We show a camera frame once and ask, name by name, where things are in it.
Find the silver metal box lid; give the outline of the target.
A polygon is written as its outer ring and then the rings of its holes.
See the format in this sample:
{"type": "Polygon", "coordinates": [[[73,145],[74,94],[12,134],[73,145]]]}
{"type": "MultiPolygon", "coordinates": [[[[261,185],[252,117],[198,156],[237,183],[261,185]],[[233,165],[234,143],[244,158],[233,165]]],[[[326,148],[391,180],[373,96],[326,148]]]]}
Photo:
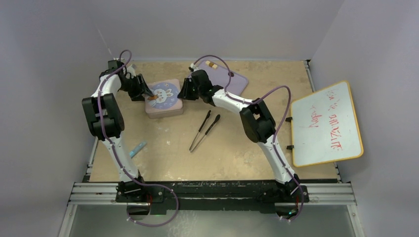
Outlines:
{"type": "Polygon", "coordinates": [[[153,82],[149,85],[153,91],[154,97],[145,96],[145,107],[154,107],[157,109],[168,109],[171,107],[183,107],[182,99],[178,99],[181,90],[178,79],[167,79],[153,82]]]}

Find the black metal tongs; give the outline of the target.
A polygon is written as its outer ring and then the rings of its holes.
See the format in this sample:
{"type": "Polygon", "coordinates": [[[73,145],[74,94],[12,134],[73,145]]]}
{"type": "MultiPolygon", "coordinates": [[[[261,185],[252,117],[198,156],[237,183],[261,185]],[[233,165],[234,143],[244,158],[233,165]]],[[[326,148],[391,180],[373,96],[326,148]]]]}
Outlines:
{"type": "Polygon", "coordinates": [[[198,137],[200,136],[200,134],[203,131],[204,126],[206,125],[207,120],[210,118],[211,116],[211,110],[209,110],[201,124],[201,126],[198,129],[198,132],[196,133],[194,139],[192,140],[192,143],[188,149],[188,151],[190,153],[194,152],[196,150],[196,148],[201,144],[201,142],[206,138],[206,136],[209,134],[209,132],[211,131],[211,129],[216,125],[216,123],[220,120],[221,115],[218,114],[215,116],[215,119],[213,120],[213,122],[210,124],[210,126],[205,130],[205,132],[203,133],[203,135],[201,136],[200,139],[198,139],[198,137]]]}

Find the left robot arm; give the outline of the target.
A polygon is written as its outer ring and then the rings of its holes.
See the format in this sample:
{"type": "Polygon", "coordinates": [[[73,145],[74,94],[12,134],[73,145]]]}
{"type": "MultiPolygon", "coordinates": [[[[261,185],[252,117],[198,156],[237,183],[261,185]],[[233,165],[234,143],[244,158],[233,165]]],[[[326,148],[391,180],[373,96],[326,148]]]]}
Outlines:
{"type": "Polygon", "coordinates": [[[114,59],[100,74],[96,91],[82,100],[82,107],[90,133],[106,146],[118,169],[116,202],[150,202],[153,189],[144,184],[125,146],[125,122],[116,100],[120,90],[127,92],[132,101],[144,101],[145,96],[153,95],[142,75],[114,59]]]}

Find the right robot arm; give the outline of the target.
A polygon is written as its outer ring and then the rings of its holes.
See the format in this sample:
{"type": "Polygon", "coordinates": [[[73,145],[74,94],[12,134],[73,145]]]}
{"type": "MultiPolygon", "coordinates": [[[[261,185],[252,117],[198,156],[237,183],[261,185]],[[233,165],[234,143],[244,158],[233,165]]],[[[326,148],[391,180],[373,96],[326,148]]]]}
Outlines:
{"type": "Polygon", "coordinates": [[[256,143],[265,155],[274,174],[280,199],[309,201],[298,175],[289,165],[277,136],[279,128],[270,113],[264,98],[245,99],[229,93],[227,87],[214,85],[203,69],[189,69],[191,74],[184,80],[179,98],[202,99],[204,103],[238,114],[247,138],[256,143]]]}

